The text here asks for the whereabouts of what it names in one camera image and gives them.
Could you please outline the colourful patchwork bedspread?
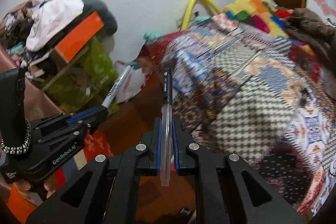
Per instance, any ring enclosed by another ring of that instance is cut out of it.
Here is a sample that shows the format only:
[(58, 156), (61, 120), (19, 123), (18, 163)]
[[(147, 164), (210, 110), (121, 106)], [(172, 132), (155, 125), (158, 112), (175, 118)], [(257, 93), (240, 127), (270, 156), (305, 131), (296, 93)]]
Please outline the colourful patchwork bedspread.
[(145, 36), (140, 57), (173, 76), (173, 115), (194, 140), (239, 154), (301, 215), (335, 186), (335, 107), (282, 40), (215, 15)]

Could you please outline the black silver Sharpie marker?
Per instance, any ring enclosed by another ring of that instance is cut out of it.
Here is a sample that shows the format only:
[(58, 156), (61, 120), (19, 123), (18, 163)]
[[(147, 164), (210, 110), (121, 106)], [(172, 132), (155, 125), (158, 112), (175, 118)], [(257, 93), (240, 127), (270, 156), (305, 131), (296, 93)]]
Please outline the black silver Sharpie marker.
[(103, 107), (105, 107), (106, 109), (109, 108), (109, 106), (113, 102), (118, 90), (120, 89), (121, 85), (127, 79), (130, 71), (131, 71), (131, 66), (130, 65), (126, 66), (125, 69), (123, 70), (123, 72), (121, 73), (121, 75), (118, 77), (116, 82), (111, 87), (111, 89), (108, 92), (108, 94), (106, 95), (105, 99), (103, 100), (103, 102), (101, 104)]

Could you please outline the multicolour blocks blanket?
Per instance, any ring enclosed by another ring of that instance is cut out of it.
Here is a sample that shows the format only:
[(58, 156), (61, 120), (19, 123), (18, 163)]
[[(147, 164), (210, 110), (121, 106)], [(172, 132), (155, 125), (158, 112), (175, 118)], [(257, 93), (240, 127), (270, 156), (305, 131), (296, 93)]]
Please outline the multicolour blocks blanket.
[(231, 19), (273, 36), (276, 39), (274, 46), (279, 52), (288, 53), (291, 46), (296, 46), (308, 55), (315, 55), (309, 45), (290, 38), (285, 32), (285, 20), (293, 10), (277, 5), (274, 0), (236, 0), (227, 5), (223, 12)]

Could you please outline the white cloth on pile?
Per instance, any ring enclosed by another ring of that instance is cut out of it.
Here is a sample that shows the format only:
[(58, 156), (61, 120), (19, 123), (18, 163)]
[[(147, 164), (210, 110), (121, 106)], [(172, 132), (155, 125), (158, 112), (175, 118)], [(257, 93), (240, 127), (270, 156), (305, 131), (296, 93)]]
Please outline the white cloth on pile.
[(26, 39), (30, 52), (41, 50), (56, 34), (83, 13), (82, 0), (51, 0), (33, 12), (33, 26)]

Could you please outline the dark grey cushion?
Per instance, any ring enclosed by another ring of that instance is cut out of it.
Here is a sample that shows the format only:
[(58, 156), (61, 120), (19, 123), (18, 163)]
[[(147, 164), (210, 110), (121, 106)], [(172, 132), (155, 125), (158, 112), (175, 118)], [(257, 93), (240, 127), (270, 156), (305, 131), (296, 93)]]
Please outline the dark grey cushion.
[(116, 18), (108, 9), (108, 6), (101, 0), (82, 0), (84, 3), (83, 16), (88, 16), (93, 12), (97, 12), (100, 16), (104, 27), (102, 30), (108, 35), (112, 36), (117, 32), (118, 25)]

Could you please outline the white plastic bag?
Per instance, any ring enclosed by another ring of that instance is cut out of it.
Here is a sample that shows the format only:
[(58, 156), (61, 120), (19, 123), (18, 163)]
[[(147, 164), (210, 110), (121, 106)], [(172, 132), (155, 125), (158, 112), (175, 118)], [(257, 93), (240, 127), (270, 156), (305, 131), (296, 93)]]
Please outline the white plastic bag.
[(128, 65), (131, 66), (131, 70), (116, 94), (117, 103), (126, 102), (135, 97), (142, 90), (146, 82), (145, 73), (140, 64), (136, 61), (129, 63), (116, 61), (114, 67), (116, 68), (117, 73), (121, 75)]

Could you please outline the brown puffy jacket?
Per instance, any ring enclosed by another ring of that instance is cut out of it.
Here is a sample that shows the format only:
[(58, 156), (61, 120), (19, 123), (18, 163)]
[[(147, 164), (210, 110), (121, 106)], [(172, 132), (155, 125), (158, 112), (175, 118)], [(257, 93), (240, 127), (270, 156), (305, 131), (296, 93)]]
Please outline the brown puffy jacket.
[(296, 8), (284, 23), (285, 32), (308, 44), (321, 63), (335, 72), (335, 28), (307, 8)]

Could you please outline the green patterned bag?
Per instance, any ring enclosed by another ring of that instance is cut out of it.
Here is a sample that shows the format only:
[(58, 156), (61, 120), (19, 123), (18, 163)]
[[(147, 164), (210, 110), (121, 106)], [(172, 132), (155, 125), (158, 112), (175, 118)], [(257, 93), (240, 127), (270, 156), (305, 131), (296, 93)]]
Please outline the green patterned bag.
[(94, 36), (56, 75), (35, 83), (63, 112), (74, 113), (100, 105), (117, 77), (108, 53)]

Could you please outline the orange box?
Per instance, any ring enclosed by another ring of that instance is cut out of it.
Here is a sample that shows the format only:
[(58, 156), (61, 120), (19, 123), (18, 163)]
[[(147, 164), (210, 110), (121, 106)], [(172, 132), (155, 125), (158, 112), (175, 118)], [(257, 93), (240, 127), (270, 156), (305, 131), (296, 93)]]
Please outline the orange box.
[(68, 33), (54, 48), (56, 54), (69, 63), (77, 53), (94, 37), (102, 28), (104, 22), (99, 14), (94, 11)]

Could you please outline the clear black ballpoint pen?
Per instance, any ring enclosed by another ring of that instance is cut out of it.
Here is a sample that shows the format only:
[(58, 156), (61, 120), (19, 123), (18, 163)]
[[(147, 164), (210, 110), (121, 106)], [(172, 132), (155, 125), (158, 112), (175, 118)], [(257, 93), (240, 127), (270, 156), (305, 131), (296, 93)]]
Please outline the clear black ballpoint pen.
[(172, 104), (173, 84), (171, 69), (163, 70), (163, 105), (162, 105), (162, 136), (161, 136), (161, 186), (169, 186), (171, 174), (172, 144)]

